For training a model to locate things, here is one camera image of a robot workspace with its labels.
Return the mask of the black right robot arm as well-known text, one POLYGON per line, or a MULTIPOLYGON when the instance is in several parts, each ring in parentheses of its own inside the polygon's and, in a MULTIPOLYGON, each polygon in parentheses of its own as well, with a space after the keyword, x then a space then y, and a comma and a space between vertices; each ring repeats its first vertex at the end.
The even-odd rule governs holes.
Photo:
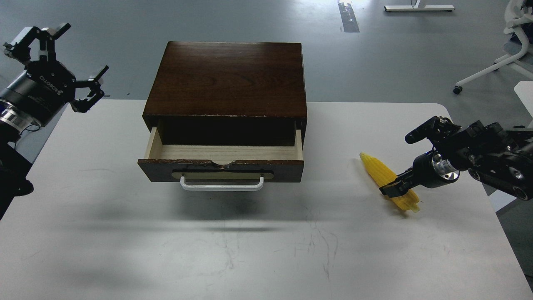
POLYGON ((432 150, 417 156, 413 165, 387 184, 383 195, 405 195, 415 186, 438 188, 458 180, 467 171, 479 182, 522 200, 533 197, 532 130, 503 129, 499 123, 468 127, 453 124, 449 118, 434 116, 405 136, 408 144, 423 139, 432 150))

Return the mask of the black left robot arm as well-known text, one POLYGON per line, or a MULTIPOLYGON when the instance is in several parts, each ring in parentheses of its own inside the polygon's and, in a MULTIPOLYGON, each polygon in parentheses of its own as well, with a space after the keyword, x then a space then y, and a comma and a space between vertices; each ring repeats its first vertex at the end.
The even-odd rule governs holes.
POLYGON ((4 216, 12 200, 34 191, 26 178, 32 163, 10 143, 16 143, 31 125, 46 127, 59 111, 69 104, 74 112, 86 113, 103 96, 101 78, 104 66, 87 80, 77 80, 57 60, 55 41, 71 25, 59 27, 25 27, 12 42, 4 44, 7 57, 19 61, 24 70, 0 93, 0 204, 4 216))

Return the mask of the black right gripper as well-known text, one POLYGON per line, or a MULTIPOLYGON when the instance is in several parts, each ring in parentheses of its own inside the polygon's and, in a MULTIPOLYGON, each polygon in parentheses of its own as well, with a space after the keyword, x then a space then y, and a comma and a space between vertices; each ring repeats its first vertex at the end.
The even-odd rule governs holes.
POLYGON ((417 156, 412 168, 397 175, 392 182, 381 186, 379 191, 389 198, 396 198, 406 195, 412 188, 419 185, 426 188, 438 188, 454 183, 459 176, 460 171, 455 169, 441 154, 429 151, 417 156))

